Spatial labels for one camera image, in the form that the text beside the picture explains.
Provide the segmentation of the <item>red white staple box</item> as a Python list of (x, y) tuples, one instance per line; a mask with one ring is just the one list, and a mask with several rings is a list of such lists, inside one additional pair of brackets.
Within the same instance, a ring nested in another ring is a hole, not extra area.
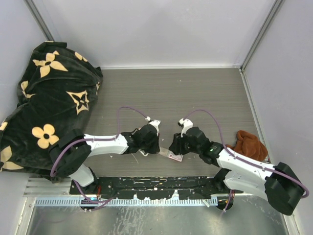
[(159, 154), (177, 162), (182, 162), (183, 160), (183, 155), (175, 155), (172, 151), (170, 151), (167, 148), (161, 147)]

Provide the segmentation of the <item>white staple remover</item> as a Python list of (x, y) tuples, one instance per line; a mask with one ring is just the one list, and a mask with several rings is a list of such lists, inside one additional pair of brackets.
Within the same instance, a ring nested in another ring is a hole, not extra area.
[(143, 155), (143, 156), (148, 156), (149, 153), (145, 152), (144, 150), (139, 150), (139, 152)]

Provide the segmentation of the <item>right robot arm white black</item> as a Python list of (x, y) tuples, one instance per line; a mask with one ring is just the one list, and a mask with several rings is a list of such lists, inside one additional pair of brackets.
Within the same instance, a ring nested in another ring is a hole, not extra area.
[(239, 190), (266, 200), (284, 215), (292, 215), (308, 191), (285, 163), (266, 164), (210, 141), (198, 127), (176, 133), (169, 147), (175, 155), (195, 153), (207, 164), (220, 168), (214, 177), (218, 192)]

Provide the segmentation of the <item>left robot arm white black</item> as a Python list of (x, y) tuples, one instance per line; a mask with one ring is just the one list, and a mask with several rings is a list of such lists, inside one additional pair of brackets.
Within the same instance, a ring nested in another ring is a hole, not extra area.
[(139, 129), (115, 136), (93, 136), (80, 129), (71, 130), (48, 150), (53, 162), (50, 176), (69, 177), (83, 192), (95, 193), (100, 184), (91, 168), (84, 165), (86, 159), (101, 154), (125, 155), (137, 151), (156, 154), (159, 152), (159, 125), (159, 120), (153, 120)]

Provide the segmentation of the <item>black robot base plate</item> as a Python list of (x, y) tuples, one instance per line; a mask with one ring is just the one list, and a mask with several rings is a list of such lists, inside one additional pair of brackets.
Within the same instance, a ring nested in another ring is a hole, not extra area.
[(99, 177), (95, 186), (83, 189), (84, 194), (99, 194), (104, 198), (143, 200), (169, 199), (175, 192), (180, 200), (209, 199), (213, 194), (228, 195), (230, 189), (217, 188), (212, 177)]

